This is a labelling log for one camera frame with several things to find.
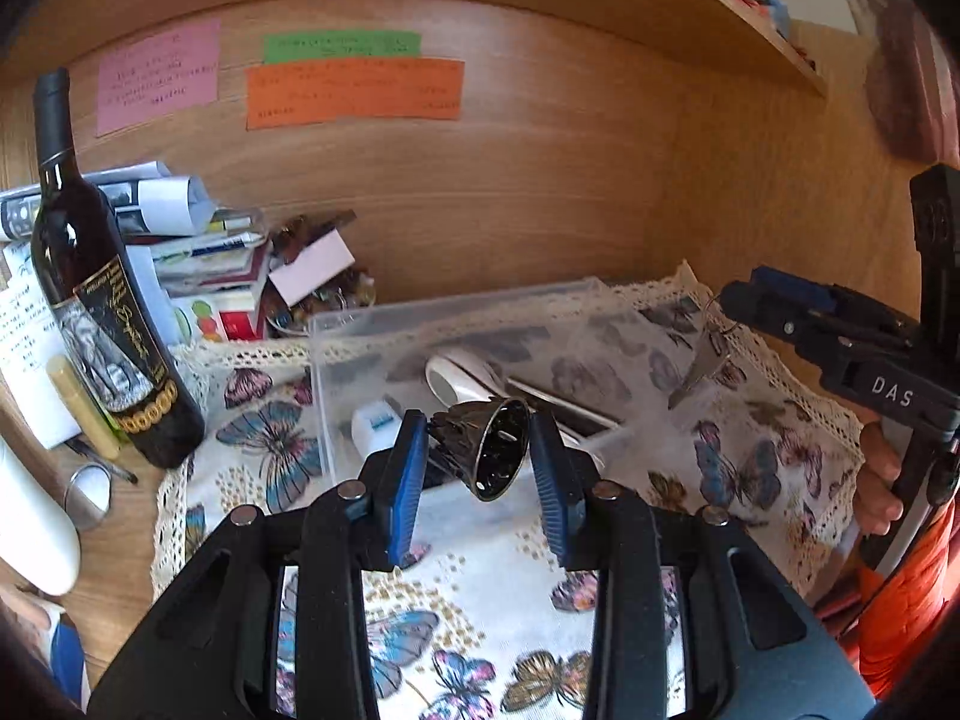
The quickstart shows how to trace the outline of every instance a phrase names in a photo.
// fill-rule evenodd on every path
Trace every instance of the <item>orange sticky note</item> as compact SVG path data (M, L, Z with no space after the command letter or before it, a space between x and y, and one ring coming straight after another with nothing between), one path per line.
M344 116L457 119L464 63L422 57L349 57L247 71L247 129Z

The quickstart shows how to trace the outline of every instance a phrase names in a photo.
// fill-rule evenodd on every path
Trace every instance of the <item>wine bottle label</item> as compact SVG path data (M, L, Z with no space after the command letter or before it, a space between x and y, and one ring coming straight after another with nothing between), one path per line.
M120 429L140 433L160 422L179 393L120 258L54 306L54 315L80 376Z

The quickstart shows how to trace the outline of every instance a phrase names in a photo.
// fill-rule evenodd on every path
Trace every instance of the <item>bottle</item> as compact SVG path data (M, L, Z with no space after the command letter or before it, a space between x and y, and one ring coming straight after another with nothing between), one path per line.
M73 523L1 437L0 557L48 595L64 595L80 574Z
M83 384L148 461L175 469L203 440L203 415L157 341L107 196L80 175L69 90L62 68L34 90L34 270Z

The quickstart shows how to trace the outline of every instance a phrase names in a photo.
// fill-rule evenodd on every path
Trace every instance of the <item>green sticky note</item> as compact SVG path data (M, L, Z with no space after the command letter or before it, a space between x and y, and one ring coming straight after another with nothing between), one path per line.
M263 62L299 62L345 56L419 56L421 36L387 29L314 29L268 35Z

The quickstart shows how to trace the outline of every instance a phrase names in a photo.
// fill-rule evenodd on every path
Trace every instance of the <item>white eraser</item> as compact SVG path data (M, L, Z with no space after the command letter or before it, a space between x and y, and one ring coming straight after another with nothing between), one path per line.
M289 265L271 271L270 280L286 304L294 306L355 262L344 239L334 230L312 242Z
M360 457L366 460L374 452L389 449L397 443L400 416L385 400L374 400L353 412L350 437Z

